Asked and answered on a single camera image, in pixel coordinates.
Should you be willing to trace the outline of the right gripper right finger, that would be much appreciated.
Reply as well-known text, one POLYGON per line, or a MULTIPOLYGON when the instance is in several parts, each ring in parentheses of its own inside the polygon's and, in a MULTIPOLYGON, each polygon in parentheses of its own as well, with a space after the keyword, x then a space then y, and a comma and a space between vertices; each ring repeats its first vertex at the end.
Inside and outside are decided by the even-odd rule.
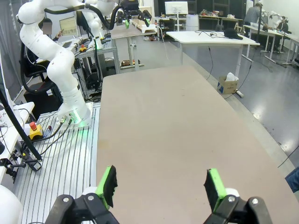
POLYGON ((265 201, 258 196, 243 200, 238 191, 225 188, 217 169, 207 170, 204 183, 211 214, 206 224, 271 224, 265 201))

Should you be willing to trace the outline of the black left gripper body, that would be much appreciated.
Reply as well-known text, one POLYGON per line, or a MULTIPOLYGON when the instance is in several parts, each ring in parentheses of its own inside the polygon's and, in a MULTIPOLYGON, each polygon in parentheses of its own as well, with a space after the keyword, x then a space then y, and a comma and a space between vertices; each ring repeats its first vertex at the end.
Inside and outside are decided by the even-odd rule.
POLYGON ((118 5, 124 16, 137 16, 141 13, 138 0, 120 0, 118 5))

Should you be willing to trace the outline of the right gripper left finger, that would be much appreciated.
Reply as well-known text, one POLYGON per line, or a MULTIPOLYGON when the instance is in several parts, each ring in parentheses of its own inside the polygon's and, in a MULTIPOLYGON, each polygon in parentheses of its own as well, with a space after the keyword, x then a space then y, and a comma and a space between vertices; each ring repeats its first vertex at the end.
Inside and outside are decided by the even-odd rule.
POLYGON ((60 195, 55 200, 47 224, 81 224, 91 221, 94 224, 117 224, 118 221, 109 211, 113 205, 113 195, 118 186, 116 168, 108 166, 95 192, 73 198, 60 195))

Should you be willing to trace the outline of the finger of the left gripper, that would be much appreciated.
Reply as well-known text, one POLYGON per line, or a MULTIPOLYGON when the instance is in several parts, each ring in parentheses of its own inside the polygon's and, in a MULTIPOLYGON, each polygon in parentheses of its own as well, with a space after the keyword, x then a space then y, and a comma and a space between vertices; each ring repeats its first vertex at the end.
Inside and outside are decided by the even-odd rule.
POLYGON ((126 29, 129 28, 129 18, 128 15, 124 14, 122 11, 118 11, 116 15, 116 25, 124 25, 126 29))
POLYGON ((147 27, 150 26, 150 20, 152 19, 152 15, 149 13, 148 10, 138 10, 138 19, 143 21, 147 27))

